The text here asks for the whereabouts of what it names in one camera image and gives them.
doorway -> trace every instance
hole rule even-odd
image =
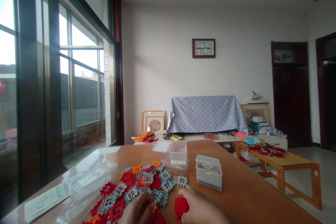
[[[336,32],[316,40],[321,147],[336,151]]]
[[[275,127],[288,147],[312,145],[307,42],[271,42]]]

person's right hand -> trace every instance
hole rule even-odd
[[[187,185],[179,190],[178,194],[185,197],[189,204],[189,211],[182,215],[182,223],[230,223],[222,211],[210,203],[205,195],[196,188]]]

framed picture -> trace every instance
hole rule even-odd
[[[272,127],[270,108],[268,103],[241,104],[246,124],[250,124],[253,116],[265,118],[268,125]]]
[[[146,126],[146,117],[147,116],[158,116],[158,117],[165,117],[165,112],[163,110],[152,110],[152,111],[144,111],[142,113],[142,121],[141,121],[141,130],[142,133],[147,132],[147,126]]]
[[[165,116],[147,116],[146,117],[146,131],[152,131],[154,133],[164,135],[165,128]]]

person's left hand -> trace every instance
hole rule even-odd
[[[126,207],[120,219],[120,224],[147,224],[152,217],[154,207],[154,196],[148,192],[143,192]]]

plastic lid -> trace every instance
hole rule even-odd
[[[101,189],[112,178],[112,172],[117,164],[111,161],[89,170],[70,182],[69,194],[76,200],[82,199],[95,190]]]
[[[221,167],[220,161],[218,159],[212,158],[212,157],[197,155],[195,161],[199,162],[199,163],[202,163],[203,165]]]
[[[156,142],[153,142],[154,146],[152,148],[152,151],[167,152],[170,144],[171,144],[170,140],[157,140]]]

